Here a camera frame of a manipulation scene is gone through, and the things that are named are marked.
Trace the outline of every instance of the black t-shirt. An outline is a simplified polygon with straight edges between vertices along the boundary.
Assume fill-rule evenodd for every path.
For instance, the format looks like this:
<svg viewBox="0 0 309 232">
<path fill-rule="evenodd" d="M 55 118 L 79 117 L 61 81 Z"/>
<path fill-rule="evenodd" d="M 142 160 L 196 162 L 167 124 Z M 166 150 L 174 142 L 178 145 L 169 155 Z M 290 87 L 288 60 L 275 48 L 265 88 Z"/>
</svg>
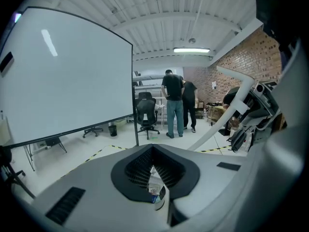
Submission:
<svg viewBox="0 0 309 232">
<path fill-rule="evenodd" d="M 163 77 L 162 85 L 168 90 L 167 100 L 181 101 L 183 82 L 178 75 L 168 74 Z"/>
<path fill-rule="evenodd" d="M 183 86 L 184 86 L 183 100 L 186 102 L 194 102 L 195 101 L 194 90 L 196 90 L 197 87 L 195 87 L 195 85 L 189 81 L 186 81 Z"/>
</svg>

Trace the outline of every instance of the black pants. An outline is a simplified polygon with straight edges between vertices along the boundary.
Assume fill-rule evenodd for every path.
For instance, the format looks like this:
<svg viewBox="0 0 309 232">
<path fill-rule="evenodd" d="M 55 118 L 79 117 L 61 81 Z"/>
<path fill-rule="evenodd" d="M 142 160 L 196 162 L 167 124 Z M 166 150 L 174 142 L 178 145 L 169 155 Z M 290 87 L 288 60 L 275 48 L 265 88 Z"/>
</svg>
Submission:
<svg viewBox="0 0 309 232">
<path fill-rule="evenodd" d="M 195 117 L 195 101 L 183 101 L 183 126 L 187 126 L 189 119 L 188 119 L 188 111 L 190 112 L 191 116 L 191 127 L 195 128 L 195 125 L 197 124 L 197 119 Z"/>
</svg>

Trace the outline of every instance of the shoe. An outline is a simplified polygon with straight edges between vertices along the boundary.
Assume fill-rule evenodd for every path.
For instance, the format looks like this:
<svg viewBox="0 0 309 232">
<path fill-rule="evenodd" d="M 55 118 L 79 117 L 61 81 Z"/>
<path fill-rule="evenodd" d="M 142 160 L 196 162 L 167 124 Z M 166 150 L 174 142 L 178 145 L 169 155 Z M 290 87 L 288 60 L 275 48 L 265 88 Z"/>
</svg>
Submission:
<svg viewBox="0 0 309 232">
<path fill-rule="evenodd" d="M 168 132 L 166 133 L 166 136 L 169 138 L 174 138 L 174 136 L 170 136 Z"/>
</svg>

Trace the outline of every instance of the floor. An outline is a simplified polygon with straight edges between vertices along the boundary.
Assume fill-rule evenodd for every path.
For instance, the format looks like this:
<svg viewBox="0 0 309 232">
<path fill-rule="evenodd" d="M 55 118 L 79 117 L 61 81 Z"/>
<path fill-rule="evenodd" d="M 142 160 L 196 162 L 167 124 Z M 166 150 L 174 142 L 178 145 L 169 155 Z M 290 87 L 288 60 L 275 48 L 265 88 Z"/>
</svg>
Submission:
<svg viewBox="0 0 309 232">
<path fill-rule="evenodd" d="M 157 125 L 156 128 L 158 130 L 161 129 L 161 125 Z M 194 142 L 200 139 L 210 128 L 211 126 L 209 122 L 206 122 L 204 119 L 198 119 L 196 133 L 192 133 L 191 128 L 188 128 L 184 131 L 183 137 L 181 138 L 178 136 L 175 126 L 175 138 L 170 139 L 166 136 L 167 126 L 165 125 L 163 131 L 161 130 L 159 135 L 157 132 L 150 132 L 149 140 L 146 138 L 146 132 L 139 133 L 139 143 L 140 145 L 166 144 L 187 149 Z M 32 158 L 35 171 L 31 169 L 24 148 L 15 148 L 12 150 L 13 161 L 11 162 L 11 165 L 15 171 L 23 170 L 26 173 L 25 177 L 20 176 L 20 178 L 36 196 L 50 184 L 54 183 L 63 175 L 82 164 L 99 150 L 102 149 L 102 151 L 100 151 L 95 158 L 103 157 L 123 150 L 117 147 L 131 148 L 136 144 L 133 123 L 128 123 L 120 128 L 117 128 L 118 135 L 116 137 L 111 137 L 109 135 L 108 125 L 103 125 L 103 130 L 103 132 L 99 132 L 98 137 L 95 137 L 94 134 L 89 134 L 86 138 L 83 138 L 83 131 L 62 136 L 60 139 L 66 148 L 67 153 L 56 145 L 48 150 L 44 150 L 34 155 Z M 230 144 L 226 141 L 227 139 L 228 136 L 222 136 L 217 132 L 196 151 L 228 146 Z M 214 150 L 205 154 L 222 154 L 244 157 L 247 155 L 247 153 L 243 151 L 234 153 L 228 149 L 229 148 Z M 14 185 L 13 192 L 29 203 L 32 201 L 32 199 L 17 185 Z"/>
</svg>

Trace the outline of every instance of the whiteboard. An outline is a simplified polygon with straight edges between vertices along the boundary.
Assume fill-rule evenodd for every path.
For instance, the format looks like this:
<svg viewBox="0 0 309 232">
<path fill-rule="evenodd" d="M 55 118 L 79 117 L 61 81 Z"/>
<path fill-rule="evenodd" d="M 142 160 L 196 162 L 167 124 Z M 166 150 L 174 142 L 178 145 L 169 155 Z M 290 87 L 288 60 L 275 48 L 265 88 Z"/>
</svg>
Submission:
<svg viewBox="0 0 309 232">
<path fill-rule="evenodd" d="M 86 19 L 27 8 L 0 61 L 0 110 L 10 145 L 133 114 L 132 44 Z"/>
</svg>

